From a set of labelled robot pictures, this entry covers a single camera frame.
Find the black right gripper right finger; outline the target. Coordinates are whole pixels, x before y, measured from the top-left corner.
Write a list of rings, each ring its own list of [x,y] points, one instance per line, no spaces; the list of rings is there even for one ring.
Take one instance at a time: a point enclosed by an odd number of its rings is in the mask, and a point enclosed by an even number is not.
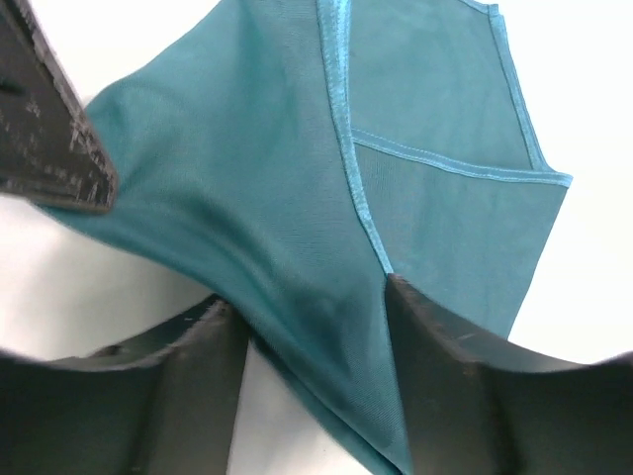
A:
[[[632,357],[582,365],[520,347],[429,300],[385,290],[417,474],[632,470]]]

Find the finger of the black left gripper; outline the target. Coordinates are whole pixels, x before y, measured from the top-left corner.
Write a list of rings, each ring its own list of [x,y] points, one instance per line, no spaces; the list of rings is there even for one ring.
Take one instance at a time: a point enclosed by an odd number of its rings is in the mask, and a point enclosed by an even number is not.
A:
[[[1,191],[110,211],[118,174],[28,1],[1,4]]]

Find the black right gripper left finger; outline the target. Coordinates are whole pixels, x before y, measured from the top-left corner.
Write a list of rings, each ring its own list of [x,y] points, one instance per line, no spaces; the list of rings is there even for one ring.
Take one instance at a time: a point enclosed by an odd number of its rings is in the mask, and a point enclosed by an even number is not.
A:
[[[248,328],[211,296],[85,357],[1,354],[5,474],[224,474]]]

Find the teal cloth napkin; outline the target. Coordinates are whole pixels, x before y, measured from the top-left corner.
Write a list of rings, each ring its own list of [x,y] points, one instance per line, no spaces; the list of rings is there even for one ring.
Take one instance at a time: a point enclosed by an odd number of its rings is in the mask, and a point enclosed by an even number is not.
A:
[[[375,474],[411,472],[387,275],[508,336],[572,181],[475,1],[223,1],[87,113],[118,197],[54,217],[231,301]]]

